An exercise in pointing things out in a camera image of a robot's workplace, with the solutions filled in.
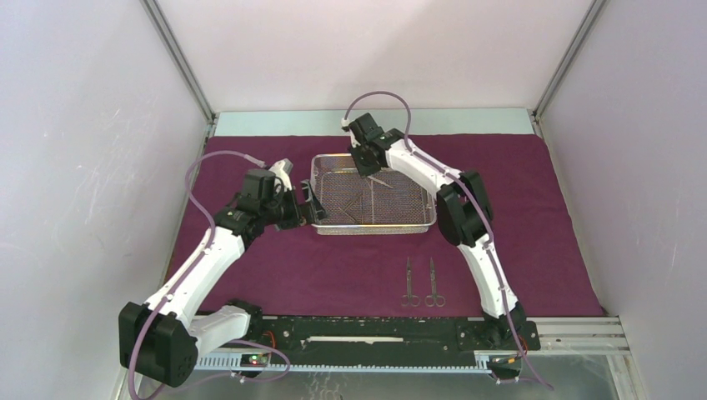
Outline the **steel instrument tray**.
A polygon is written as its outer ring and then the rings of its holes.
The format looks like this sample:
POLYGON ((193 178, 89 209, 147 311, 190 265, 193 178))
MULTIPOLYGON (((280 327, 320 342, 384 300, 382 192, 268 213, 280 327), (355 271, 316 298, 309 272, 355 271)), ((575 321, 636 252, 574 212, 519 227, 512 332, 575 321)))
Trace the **steel instrument tray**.
POLYGON ((314 225, 320 235, 399 235, 425 233, 437 219, 434 198, 401 172, 383 169, 372 175, 394 188, 361 177, 348 154, 319 154, 311 162, 312 188, 328 218, 314 225), (358 224, 339 211, 361 195, 358 224))

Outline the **steel forceps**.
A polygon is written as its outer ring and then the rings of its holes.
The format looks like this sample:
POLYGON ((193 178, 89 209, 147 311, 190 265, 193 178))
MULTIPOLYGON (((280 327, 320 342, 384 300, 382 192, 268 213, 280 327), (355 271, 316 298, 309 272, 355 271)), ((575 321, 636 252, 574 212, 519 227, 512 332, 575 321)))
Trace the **steel forceps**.
POLYGON ((429 260, 429 281, 430 281, 430 294, 425 296, 424 303, 429 308, 432 308, 432 307, 441 308, 446 304, 446 299, 438 291, 436 269, 435 269, 435 265, 434 265, 434 260, 432 258, 430 258, 430 260, 429 260))
POLYGON ((405 294, 401 297, 402 307, 416 308, 420 304, 420 297, 413 293, 412 276, 412 263, 408 257, 405 264, 405 294))

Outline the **maroon surgical wrap cloth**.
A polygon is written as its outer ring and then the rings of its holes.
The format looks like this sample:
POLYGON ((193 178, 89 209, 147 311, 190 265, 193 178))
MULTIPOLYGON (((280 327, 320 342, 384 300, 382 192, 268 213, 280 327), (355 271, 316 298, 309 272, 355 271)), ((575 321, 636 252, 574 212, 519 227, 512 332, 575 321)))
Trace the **maroon surgical wrap cloth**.
MULTIPOLYGON (((497 254, 510 287, 530 317, 598 317, 603 310, 579 251, 549 151, 528 134, 414 136, 414 143, 452 168, 480 173, 494 212, 497 254)), ((207 213, 225 206, 249 170, 246 155, 272 163, 287 158, 295 182, 308 178, 313 157, 344 153, 345 137, 214 137, 194 186, 197 206, 183 218, 172 266, 201 242, 207 213)), ((436 227, 425 233, 323 236, 306 226, 268 228, 220 278, 204 312, 238 299, 267 314, 355 317, 477 317, 479 292, 461 253, 436 227), (418 307, 402 307, 405 264, 412 263, 418 307), (443 307, 427 307, 429 260, 443 307)))

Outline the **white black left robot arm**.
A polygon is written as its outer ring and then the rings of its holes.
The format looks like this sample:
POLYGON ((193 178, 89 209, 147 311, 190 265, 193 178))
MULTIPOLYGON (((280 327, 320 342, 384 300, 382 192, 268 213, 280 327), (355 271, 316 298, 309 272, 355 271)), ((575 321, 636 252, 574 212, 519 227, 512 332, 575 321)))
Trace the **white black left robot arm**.
POLYGON ((244 347, 260 343, 263 310, 232 300, 205 317, 196 314, 214 285, 248 250, 264 229, 299 228, 327 214, 310 182, 301 182, 305 201, 270 172, 249 177, 233 201, 209 217, 202 242, 174 275, 144 303, 127 303, 118 315, 120 363, 176 388, 191 375, 199 357, 233 340, 244 347))

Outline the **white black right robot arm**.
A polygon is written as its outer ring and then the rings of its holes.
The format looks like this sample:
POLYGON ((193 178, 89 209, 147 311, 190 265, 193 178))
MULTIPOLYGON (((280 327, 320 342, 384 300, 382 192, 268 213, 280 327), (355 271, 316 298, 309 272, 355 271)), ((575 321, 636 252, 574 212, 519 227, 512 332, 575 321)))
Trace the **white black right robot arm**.
POLYGON ((484 335, 495 348, 513 343, 526 322, 525 311, 508 284, 490 227, 493 213, 483 180, 474 170, 462 172, 431 157, 404 139, 397 129, 351 133, 348 150, 364 177, 389 168, 412 179, 435 196, 439 230, 468 264, 479 291, 484 335))

